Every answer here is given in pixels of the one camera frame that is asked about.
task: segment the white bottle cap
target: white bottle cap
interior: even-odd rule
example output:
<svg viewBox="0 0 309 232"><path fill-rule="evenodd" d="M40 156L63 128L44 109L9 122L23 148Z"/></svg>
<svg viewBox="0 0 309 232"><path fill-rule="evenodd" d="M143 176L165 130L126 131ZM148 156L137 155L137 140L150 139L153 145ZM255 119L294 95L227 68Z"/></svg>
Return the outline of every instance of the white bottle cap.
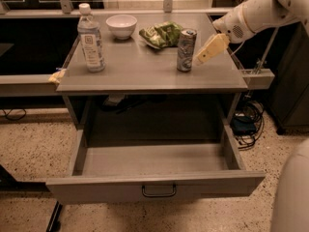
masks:
<svg viewBox="0 0 309 232"><path fill-rule="evenodd" d="M83 4L80 4L79 6L79 11L82 15L88 15L91 13L91 8L90 8L90 5L87 4L87 3L83 3Z"/></svg>

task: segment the desk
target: desk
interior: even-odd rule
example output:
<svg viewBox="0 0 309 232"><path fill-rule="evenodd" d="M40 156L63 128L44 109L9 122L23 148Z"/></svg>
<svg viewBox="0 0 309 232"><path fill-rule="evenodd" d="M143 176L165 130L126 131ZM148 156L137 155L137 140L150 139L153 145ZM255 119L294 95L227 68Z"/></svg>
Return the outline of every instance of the desk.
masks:
<svg viewBox="0 0 309 232"><path fill-rule="evenodd" d="M155 50L140 29L166 20L198 32L198 50L214 32L206 14L134 14L131 39L114 40L101 24L106 69L90 73L80 44L59 85L77 129L67 178L47 186L61 204L249 195L264 179L246 171L229 127L247 89L224 52L191 72L176 68L177 49ZM123 113L99 109L109 94L147 96ZM163 96L154 102L154 96Z"/></svg>

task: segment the green chip bag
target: green chip bag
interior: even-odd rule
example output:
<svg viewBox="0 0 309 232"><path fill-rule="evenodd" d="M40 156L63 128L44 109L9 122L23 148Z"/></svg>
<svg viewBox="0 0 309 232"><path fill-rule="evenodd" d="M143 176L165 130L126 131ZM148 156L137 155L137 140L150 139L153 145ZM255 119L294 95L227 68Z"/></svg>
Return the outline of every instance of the green chip bag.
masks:
<svg viewBox="0 0 309 232"><path fill-rule="evenodd" d="M162 49L177 46L182 27L173 22L165 21L139 31L139 35L153 48Z"/></svg>

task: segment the white bowl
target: white bowl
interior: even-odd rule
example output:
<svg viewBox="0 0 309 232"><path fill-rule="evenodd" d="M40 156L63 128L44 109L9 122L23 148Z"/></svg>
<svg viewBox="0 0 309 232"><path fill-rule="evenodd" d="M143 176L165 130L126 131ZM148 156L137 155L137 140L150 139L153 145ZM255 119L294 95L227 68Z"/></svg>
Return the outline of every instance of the white bowl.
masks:
<svg viewBox="0 0 309 232"><path fill-rule="evenodd" d="M117 14L106 20L109 31L120 40L128 39L134 32L137 19L128 14Z"/></svg>

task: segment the terrazzo floor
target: terrazzo floor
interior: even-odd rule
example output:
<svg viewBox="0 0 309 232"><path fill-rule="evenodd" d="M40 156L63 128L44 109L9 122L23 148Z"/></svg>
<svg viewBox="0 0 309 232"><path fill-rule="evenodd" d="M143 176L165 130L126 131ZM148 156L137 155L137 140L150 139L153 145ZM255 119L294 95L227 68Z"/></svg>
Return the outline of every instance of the terrazzo floor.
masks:
<svg viewBox="0 0 309 232"><path fill-rule="evenodd" d="M309 132L288 130L278 135L271 117L265 113L264 118L255 147L240 152L248 170L266 172L249 197L68 205L60 216L60 231L269 231L281 168ZM75 140L66 109L30 109L18 122L1 116L0 134L0 163L18 181L44 182L66 175ZM55 204L46 192L0 192L0 231L46 231Z"/></svg>

